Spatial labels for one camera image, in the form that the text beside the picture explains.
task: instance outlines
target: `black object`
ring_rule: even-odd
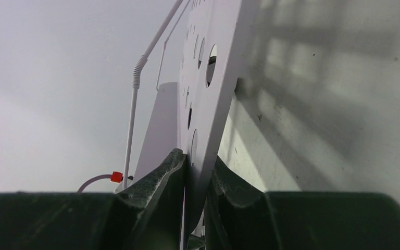
[[[174,149],[116,195],[0,194],[0,249],[178,250],[188,165]],[[220,158],[204,213],[207,250],[400,249],[400,207],[388,196],[262,193]],[[184,247],[204,244],[191,235]]]

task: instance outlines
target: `white pipe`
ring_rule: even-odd
[[[135,119],[135,108],[137,105],[137,92],[140,87],[140,74],[142,73],[143,67],[145,67],[146,62],[148,61],[148,57],[153,51],[154,47],[156,46],[158,40],[160,39],[161,35],[165,31],[166,27],[168,26],[169,22],[171,21],[172,17],[176,14],[177,9],[182,4],[183,0],[176,0],[174,6],[170,10],[168,16],[165,18],[163,23],[161,24],[159,30],[157,31],[156,35],[154,36],[153,40],[149,44],[148,48],[146,49],[145,53],[140,57],[139,61],[135,65],[133,78],[132,78],[132,101],[131,101],[131,113],[130,113],[130,124],[128,129],[128,142],[127,142],[127,152],[125,156],[125,170],[123,172],[124,176],[128,176],[128,171],[130,167],[130,158],[131,158],[131,145],[132,145],[132,133],[134,130],[134,119]],[[127,181],[123,182],[123,188],[127,188]]]
[[[157,91],[158,91],[158,83],[159,83],[159,80],[160,80],[161,66],[162,66],[162,64],[163,64],[163,58],[164,58],[164,56],[165,56],[166,44],[168,43],[169,38],[171,37],[171,35],[172,35],[174,29],[176,28],[177,24],[179,23],[180,19],[182,18],[183,13],[185,13],[185,10],[187,9],[187,7],[188,7],[188,5],[189,5],[190,2],[191,2],[191,0],[188,0],[188,2],[186,3],[185,7],[184,7],[183,10],[182,10],[182,13],[180,13],[179,18],[177,19],[176,23],[174,24],[174,26],[172,27],[171,31],[169,32],[168,37],[167,37],[166,40],[163,42],[163,51],[162,51],[162,53],[161,53],[159,72],[158,72],[158,75],[157,75],[157,82],[156,82],[156,90],[157,90]]]

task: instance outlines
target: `white wall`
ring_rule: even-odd
[[[400,203],[400,0],[263,0],[220,145],[261,190]]]
[[[75,191],[123,171],[132,69],[174,2],[0,1],[0,191]],[[186,17],[168,43],[161,82],[177,78]],[[130,174],[160,52],[161,43],[142,73]],[[115,187],[99,181],[88,190]]]

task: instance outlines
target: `red cap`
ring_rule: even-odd
[[[120,183],[123,180],[123,173],[121,172],[113,172],[111,175],[111,181],[112,182],[116,182],[116,183]]]

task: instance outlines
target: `gray background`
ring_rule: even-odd
[[[0,1],[0,191],[74,191],[123,171],[132,69],[174,2]],[[161,82],[177,79],[187,16],[168,43]],[[142,72],[130,174],[161,47]],[[115,187],[99,181],[88,190]]]

